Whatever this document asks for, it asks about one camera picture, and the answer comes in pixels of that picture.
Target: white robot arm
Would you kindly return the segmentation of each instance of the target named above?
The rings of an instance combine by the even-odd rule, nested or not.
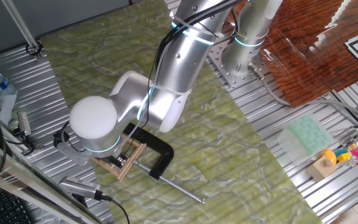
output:
[[[239,17],[238,36],[230,41],[223,55],[225,66],[233,73],[248,72],[249,64],[257,59],[255,52],[259,52],[281,1],[251,0],[247,3]],[[70,125],[86,151],[79,153],[68,149],[64,140],[58,144],[58,149],[84,164],[90,157],[118,158],[124,144],[121,134],[131,121],[147,122],[161,132],[171,130],[217,33],[231,7],[238,2],[182,0],[172,22],[172,32],[182,27],[186,29],[164,46],[154,80],[129,71],[123,74],[107,98],[89,96],[77,102],[70,113]],[[221,10],[191,25],[197,19],[192,16],[213,7]]]

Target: yellow toy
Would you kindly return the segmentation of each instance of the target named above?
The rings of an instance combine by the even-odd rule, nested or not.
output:
[[[341,154],[340,156],[338,156],[338,161],[339,162],[345,162],[346,160],[348,160],[350,157],[352,157],[352,155],[350,153],[344,153]]]
[[[324,149],[324,151],[321,155],[327,157],[333,163],[334,166],[336,165],[335,152],[333,152],[330,149]]]

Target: wooden toy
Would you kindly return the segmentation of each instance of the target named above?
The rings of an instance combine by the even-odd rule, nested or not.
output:
[[[326,156],[318,159],[314,164],[307,168],[308,173],[316,182],[324,180],[336,170],[336,166]]]
[[[336,165],[336,156],[335,153],[332,150],[324,149],[323,153],[321,153],[322,156],[326,156],[333,165]]]

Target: wooden block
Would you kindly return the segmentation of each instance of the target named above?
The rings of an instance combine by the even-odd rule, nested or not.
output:
[[[353,150],[353,149],[357,149],[357,145],[355,143],[351,144],[350,146],[347,147],[348,150]]]
[[[316,182],[319,182],[320,180],[324,180],[336,170],[336,166],[325,165],[330,163],[331,161],[326,156],[323,156],[318,159],[314,164],[309,166],[309,168],[307,168],[307,171]]]

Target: black handle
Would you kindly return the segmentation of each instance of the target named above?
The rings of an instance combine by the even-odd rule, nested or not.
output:
[[[129,123],[125,128],[124,133],[128,135],[135,128],[135,125]],[[149,175],[156,180],[160,179],[162,173],[164,173],[165,169],[168,167],[169,163],[171,163],[173,159],[173,149],[172,147],[166,143],[165,141],[155,137],[153,134],[148,133],[147,131],[137,128],[132,138],[135,140],[146,144],[149,148],[161,154],[157,163],[154,165],[153,169],[150,171]]]

